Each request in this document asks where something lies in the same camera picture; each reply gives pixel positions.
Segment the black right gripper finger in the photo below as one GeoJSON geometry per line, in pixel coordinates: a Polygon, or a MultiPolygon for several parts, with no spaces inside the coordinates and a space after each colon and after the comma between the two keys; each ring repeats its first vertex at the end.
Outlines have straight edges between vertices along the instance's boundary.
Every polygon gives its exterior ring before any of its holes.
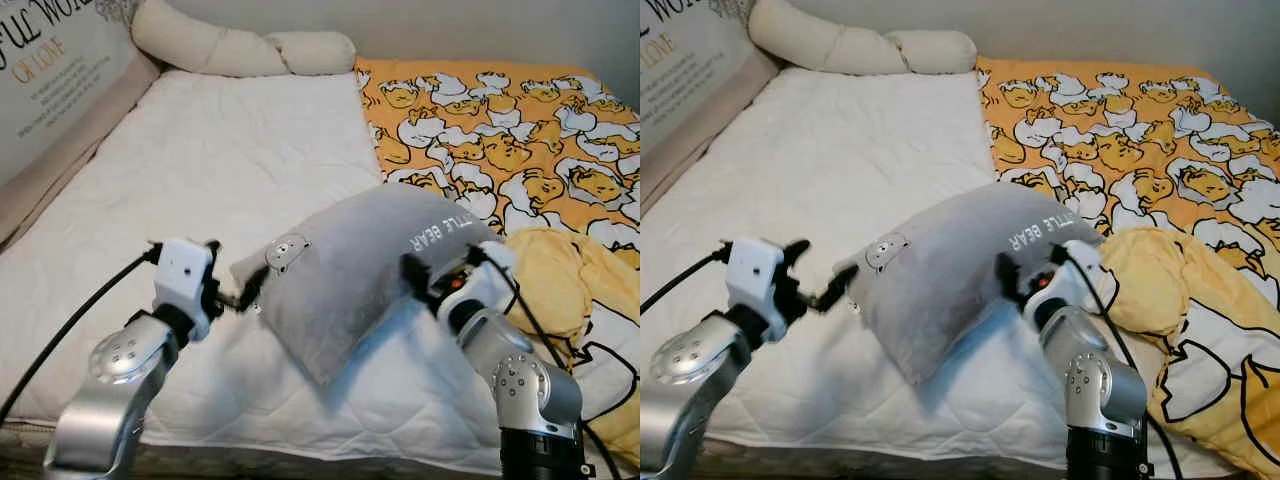
{"type": "Polygon", "coordinates": [[[399,275],[410,296],[419,302],[430,302],[431,269],[412,253],[399,256],[399,275]]]}
{"type": "Polygon", "coordinates": [[[995,275],[997,278],[998,291],[1002,298],[1015,303],[1016,306],[1024,306],[1027,303],[1027,296],[1020,292],[1019,287],[1020,266],[1009,253],[997,253],[995,260],[995,275]]]}

